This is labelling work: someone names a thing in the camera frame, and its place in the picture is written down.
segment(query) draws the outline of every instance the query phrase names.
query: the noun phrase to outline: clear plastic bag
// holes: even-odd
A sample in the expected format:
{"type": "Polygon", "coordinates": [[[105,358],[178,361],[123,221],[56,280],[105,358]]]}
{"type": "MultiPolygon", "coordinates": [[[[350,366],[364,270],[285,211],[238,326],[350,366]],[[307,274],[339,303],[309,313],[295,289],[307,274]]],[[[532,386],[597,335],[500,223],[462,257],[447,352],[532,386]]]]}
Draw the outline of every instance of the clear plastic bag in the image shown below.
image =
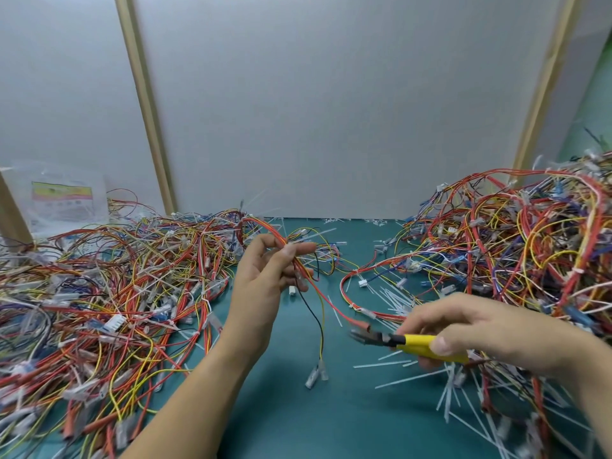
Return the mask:
{"type": "Polygon", "coordinates": [[[15,161],[4,179],[34,239],[108,223],[102,174],[42,161],[15,161]]]}

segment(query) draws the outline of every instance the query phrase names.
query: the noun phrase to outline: green table surface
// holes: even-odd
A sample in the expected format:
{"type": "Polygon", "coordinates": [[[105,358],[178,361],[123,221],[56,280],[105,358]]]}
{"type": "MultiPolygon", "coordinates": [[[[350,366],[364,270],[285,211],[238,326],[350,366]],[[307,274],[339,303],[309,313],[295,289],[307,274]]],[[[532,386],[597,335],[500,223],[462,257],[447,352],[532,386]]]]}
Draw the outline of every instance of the green table surface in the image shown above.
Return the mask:
{"type": "MultiPolygon", "coordinates": [[[[364,264],[371,260],[374,240],[394,237],[401,226],[390,220],[377,226],[363,220],[336,221],[325,224],[323,220],[285,219],[287,233],[302,226],[320,228],[321,231],[336,228],[324,236],[330,242],[346,241],[340,246],[343,257],[364,264]]],[[[329,295],[332,302],[348,316],[356,313],[348,308],[340,295],[343,274],[322,275],[320,290],[329,295]]],[[[421,293],[420,282],[426,275],[416,274],[408,278],[408,289],[421,293]]],[[[383,280],[375,280],[378,289],[387,286],[383,280]]],[[[348,294],[360,305],[378,311],[386,311],[387,305],[368,289],[360,288],[353,280],[348,294]]],[[[321,319],[321,304],[314,290],[305,294],[310,307],[321,319]]],[[[213,310],[225,320],[231,301],[231,290],[213,303],[213,310]]],[[[422,374],[417,365],[354,369],[353,365],[377,363],[388,350],[375,346],[363,346],[348,337],[350,326],[342,318],[342,327],[331,308],[325,304],[324,360],[329,380],[318,380],[309,390],[304,384],[310,371],[317,364],[319,328],[302,300],[284,292],[281,297],[278,318],[266,353],[247,377],[232,411],[231,418],[218,451],[219,459],[301,459],[301,458],[494,458],[498,449],[454,418],[447,424],[442,407],[436,404],[448,376],[433,375],[375,390],[374,387],[394,380],[422,374]]],[[[188,359],[193,368],[203,357],[195,348],[188,359]]],[[[414,357],[400,354],[383,362],[410,361],[414,357]]],[[[173,393],[182,377],[174,375],[164,389],[154,397],[153,407],[160,408],[173,393]]],[[[480,414],[473,382],[467,382],[466,393],[478,415],[480,414]]],[[[459,406],[452,401],[452,412],[478,428],[478,422],[469,405],[459,392],[459,406]]],[[[201,394],[202,409],[206,409],[210,393],[201,394]]],[[[511,409],[523,409],[509,394],[511,409]]],[[[585,422],[575,411],[572,418],[585,422]]],[[[580,427],[555,418],[556,428],[567,433],[574,444],[584,450],[585,434],[580,427]]],[[[59,439],[46,441],[42,450],[33,457],[49,457],[57,451],[59,439]]],[[[563,450],[554,457],[567,456],[563,450]]]]}

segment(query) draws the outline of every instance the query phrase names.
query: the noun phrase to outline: wooden strip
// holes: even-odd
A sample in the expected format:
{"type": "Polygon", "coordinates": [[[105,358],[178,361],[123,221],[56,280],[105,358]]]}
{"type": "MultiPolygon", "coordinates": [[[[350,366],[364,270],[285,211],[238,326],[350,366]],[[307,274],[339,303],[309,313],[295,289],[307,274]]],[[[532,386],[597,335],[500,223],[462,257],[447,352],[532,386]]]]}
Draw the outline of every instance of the wooden strip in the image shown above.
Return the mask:
{"type": "Polygon", "coordinates": [[[2,174],[0,174],[0,200],[0,233],[4,237],[3,245],[19,249],[23,244],[32,243],[32,235],[2,174]]]}
{"type": "Polygon", "coordinates": [[[540,82],[535,90],[529,114],[523,127],[523,133],[514,160],[514,169],[531,168],[534,159],[533,151],[535,150],[542,125],[546,118],[552,91],[563,69],[565,53],[567,52],[571,34],[578,21],[581,6],[582,0],[565,0],[555,33],[548,47],[546,62],[540,73],[540,82]]]}
{"type": "Polygon", "coordinates": [[[153,88],[150,83],[134,0],[115,0],[115,4],[117,5],[123,38],[126,42],[132,74],[134,75],[134,84],[138,93],[142,120],[144,121],[151,157],[153,158],[153,165],[157,174],[157,183],[162,193],[166,214],[171,214],[177,211],[176,198],[172,189],[170,169],[168,167],[164,139],[162,138],[162,128],[159,123],[153,88]]]}

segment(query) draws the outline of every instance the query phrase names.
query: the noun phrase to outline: pile of wires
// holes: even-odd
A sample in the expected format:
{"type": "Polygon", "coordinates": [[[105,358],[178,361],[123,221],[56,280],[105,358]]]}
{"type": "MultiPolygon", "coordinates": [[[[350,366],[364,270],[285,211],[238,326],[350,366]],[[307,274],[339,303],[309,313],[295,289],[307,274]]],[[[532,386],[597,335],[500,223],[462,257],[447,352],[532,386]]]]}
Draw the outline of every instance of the pile of wires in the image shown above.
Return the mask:
{"type": "MultiPolygon", "coordinates": [[[[405,220],[395,238],[376,247],[370,263],[343,278],[341,293],[351,308],[392,330],[425,298],[463,291],[545,313],[608,339],[612,335],[611,196],[612,153],[595,150],[555,169],[496,169],[442,184],[417,215],[405,220]],[[516,181],[527,177],[536,181],[517,188],[516,181]],[[394,248],[393,257],[387,257],[389,248],[394,248]],[[383,253],[385,258],[379,260],[383,253]],[[419,276],[422,292],[411,293],[408,285],[419,276]],[[353,301],[348,294],[352,277],[387,302],[389,312],[371,311],[353,301]],[[387,282],[400,296],[375,290],[376,279],[387,282]]],[[[512,417],[513,423],[525,426],[533,455],[546,455],[552,432],[582,456],[548,422],[547,403],[569,406],[552,386],[484,353],[471,356],[469,366],[480,369],[476,384],[484,412],[505,419],[506,424],[512,417]],[[532,416],[517,419],[496,406],[495,389],[509,389],[529,401],[532,416]]],[[[449,379],[449,386],[461,386],[465,372],[460,373],[462,379],[449,379]]]]}
{"type": "MultiPolygon", "coordinates": [[[[142,208],[114,201],[120,223],[0,256],[3,456],[31,456],[54,433],[64,439],[61,456],[125,448],[155,413],[154,393],[172,375],[187,376],[192,351],[206,354],[218,338],[222,323],[210,303],[230,286],[250,240],[268,230],[287,242],[240,209],[128,220],[142,208]]],[[[321,237],[305,230],[289,237],[321,237]]],[[[339,254],[323,239],[300,261],[331,273],[339,254]]]]}

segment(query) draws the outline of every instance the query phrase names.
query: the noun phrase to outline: pliers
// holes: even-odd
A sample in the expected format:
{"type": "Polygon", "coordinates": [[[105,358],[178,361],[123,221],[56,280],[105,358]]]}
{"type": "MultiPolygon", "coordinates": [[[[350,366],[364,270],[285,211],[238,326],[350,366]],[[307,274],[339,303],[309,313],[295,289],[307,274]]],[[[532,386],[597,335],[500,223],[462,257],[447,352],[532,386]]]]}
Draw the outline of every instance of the pliers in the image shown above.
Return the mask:
{"type": "Polygon", "coordinates": [[[452,354],[450,356],[440,356],[434,353],[429,349],[429,344],[436,338],[435,335],[415,335],[410,333],[406,335],[394,335],[393,333],[353,329],[349,333],[349,336],[364,345],[396,347],[397,349],[401,349],[404,353],[416,354],[446,362],[458,362],[461,364],[470,362],[467,351],[460,354],[452,354]]]}

